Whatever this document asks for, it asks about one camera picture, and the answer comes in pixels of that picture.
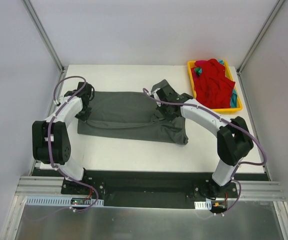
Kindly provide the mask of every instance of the white table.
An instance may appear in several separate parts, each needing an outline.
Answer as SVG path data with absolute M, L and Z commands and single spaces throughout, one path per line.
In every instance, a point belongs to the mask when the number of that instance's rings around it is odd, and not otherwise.
M 237 93 L 243 110 L 230 114 L 231 118 L 241 116 L 253 134 L 250 117 L 240 87 L 236 69 L 230 67 L 236 82 Z M 70 65 L 69 76 L 83 76 L 96 91 L 141 92 L 151 89 L 163 79 L 179 94 L 192 95 L 187 66 L 172 65 Z M 64 82 L 61 95 L 77 88 L 80 79 Z M 219 162 L 217 139 L 206 129 L 191 120 L 186 120 L 188 144 L 152 142 L 88 136 L 77 133 L 78 120 L 74 119 L 68 127 L 71 154 L 87 170 L 112 171 L 156 171 L 156 172 L 214 172 Z M 244 158 L 245 161 L 260 163 L 257 147 Z M 242 165 L 238 173 L 263 173 L 261 166 Z

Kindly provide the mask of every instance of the teal cloth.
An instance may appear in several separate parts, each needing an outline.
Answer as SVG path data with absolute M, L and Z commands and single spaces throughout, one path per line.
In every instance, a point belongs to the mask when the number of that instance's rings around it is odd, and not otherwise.
M 236 109 L 238 107 L 238 93 L 233 88 L 232 96 L 230 97 L 230 108 Z

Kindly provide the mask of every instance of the metal corner post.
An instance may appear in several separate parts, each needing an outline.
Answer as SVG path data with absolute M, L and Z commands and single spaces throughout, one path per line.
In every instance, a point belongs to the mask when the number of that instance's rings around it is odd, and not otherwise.
M 282 7 L 283 7 L 283 5 L 284 5 L 284 3 L 286 1 L 287 0 L 277 0 L 277 2 L 275 3 L 273 9 L 269 13 L 269 15 L 268 15 L 268 17 L 267 17 L 267 19 L 265 21 L 265 23 L 263 24 L 263 26 L 260 29 L 259 33 L 257 34 L 255 40 L 253 41 L 252 45 L 250 46 L 247 54 L 245 55 L 243 61 L 241 62 L 240 66 L 238 67 L 238 69 L 237 69 L 237 73 L 238 74 L 241 74 L 241 72 L 245 68 L 245 66 L 248 63 L 250 57 L 253 55 L 254 51 L 258 48 L 261 40 L 263 39 L 263 37 L 267 33 L 268 29 L 272 25 L 273 21 L 275 20 L 276 16 L 280 12 L 280 10 L 282 9 Z
M 62 73 L 63 70 L 64 70 L 64 66 L 58 56 L 58 54 L 56 53 L 52 43 L 51 43 L 51 40 L 48 36 L 48 34 L 46 33 L 43 25 L 42 25 L 42 22 L 40 20 L 40 18 L 38 17 L 37 15 L 37 12 L 35 11 L 33 5 L 32 5 L 32 2 L 30 0 L 22 0 L 30 18 L 32 19 L 43 43 L 45 44 L 50 56 L 52 57 L 54 63 L 56 64 L 58 70 Z

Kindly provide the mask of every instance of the yellow plastic basket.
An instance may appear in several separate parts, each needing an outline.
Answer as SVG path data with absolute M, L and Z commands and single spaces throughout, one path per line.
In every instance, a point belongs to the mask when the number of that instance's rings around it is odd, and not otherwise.
M 225 75 L 228 79 L 233 81 L 228 63 L 225 60 L 223 60 L 223 61 L 224 61 L 224 66 L 225 66 Z M 187 62 L 187 67 L 188 67 L 190 84 L 191 84 L 192 90 L 193 90 L 193 95 L 194 95 L 194 98 L 196 99 L 196 91 L 195 91 L 195 86 L 194 86 L 194 81 L 193 81 L 193 76 L 192 76 L 192 71 L 191 71 L 191 68 L 195 67 L 195 62 L 196 61 Z M 236 113 L 236 112 L 241 111 L 243 109 L 239 93 L 238 93 L 236 87 L 234 87 L 234 88 L 235 88 L 235 91 L 237 93 L 237 107 L 236 108 L 218 108 L 218 109 L 213 109 L 213 111 L 215 111 L 219 114 L 233 114 L 233 113 Z

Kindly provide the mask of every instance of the red cloth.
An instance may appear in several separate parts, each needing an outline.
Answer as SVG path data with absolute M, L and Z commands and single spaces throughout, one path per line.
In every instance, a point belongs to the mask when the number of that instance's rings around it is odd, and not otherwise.
M 195 67 L 191 68 L 196 100 L 210 109 L 229 109 L 235 82 L 225 76 L 225 66 L 216 59 L 207 62 L 195 62 L 196 67 L 202 68 L 198 77 Z

